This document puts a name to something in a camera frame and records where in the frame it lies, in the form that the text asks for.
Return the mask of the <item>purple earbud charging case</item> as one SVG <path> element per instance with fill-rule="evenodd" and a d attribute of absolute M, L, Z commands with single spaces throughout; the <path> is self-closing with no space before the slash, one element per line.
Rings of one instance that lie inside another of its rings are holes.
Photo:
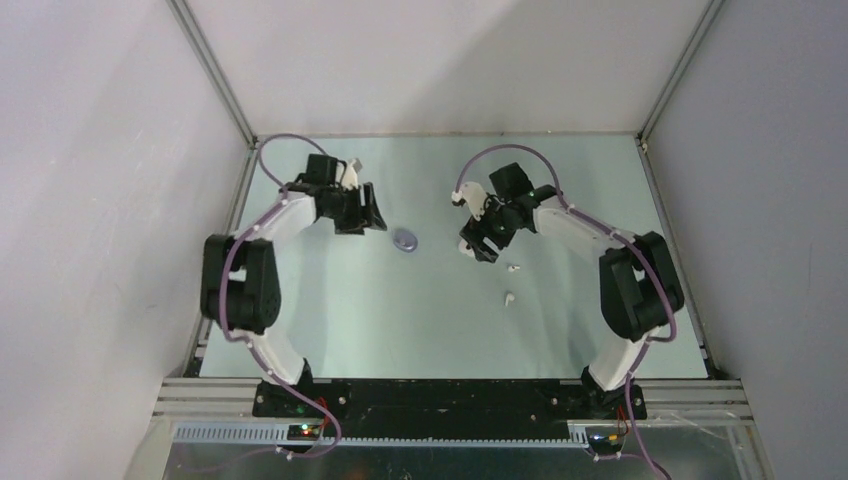
<path fill-rule="evenodd" d="M 392 243 L 398 250 L 404 253 L 412 253 L 419 246 L 419 240 L 416 235 L 405 228 L 397 228 L 392 231 Z"/>

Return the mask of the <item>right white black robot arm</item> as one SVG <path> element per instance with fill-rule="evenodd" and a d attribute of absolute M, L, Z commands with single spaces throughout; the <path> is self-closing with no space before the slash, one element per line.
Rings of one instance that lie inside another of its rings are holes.
<path fill-rule="evenodd" d="M 493 263 L 521 230 L 560 241 L 597 269 L 600 311 L 609 335 L 584 369 L 585 411 L 606 418 L 622 403 L 630 379 L 651 342 L 676 337 L 675 315 L 685 305 L 682 285 L 665 238 L 654 231 L 617 229 L 565 201 L 554 185 L 536 187 L 516 163 L 489 176 L 493 191 L 459 179 L 451 202 L 470 217 L 459 233 L 459 250 Z"/>

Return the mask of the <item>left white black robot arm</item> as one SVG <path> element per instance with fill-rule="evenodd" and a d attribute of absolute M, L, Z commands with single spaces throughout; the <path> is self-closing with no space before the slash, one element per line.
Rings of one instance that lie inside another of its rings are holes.
<path fill-rule="evenodd" d="M 200 309 L 226 341 L 241 344 L 268 382 L 282 385 L 277 402 L 292 416 L 304 416 L 316 403 L 315 388 L 301 380 L 307 360 L 290 341 L 275 346 L 269 333 L 282 309 L 277 253 L 321 219 L 337 235 L 384 231 L 374 186 L 361 182 L 359 159 L 309 155 L 305 170 L 280 185 L 267 209 L 243 230 L 213 234 L 203 245 Z"/>

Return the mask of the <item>white earbud charging case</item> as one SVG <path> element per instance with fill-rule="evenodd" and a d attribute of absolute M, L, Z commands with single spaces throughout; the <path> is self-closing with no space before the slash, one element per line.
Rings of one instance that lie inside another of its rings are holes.
<path fill-rule="evenodd" d="M 474 253 L 473 248 L 464 239 L 461 239 L 459 241 L 458 249 L 462 254 L 464 254 L 464 255 L 472 258 L 472 259 L 475 259 L 475 253 Z"/>

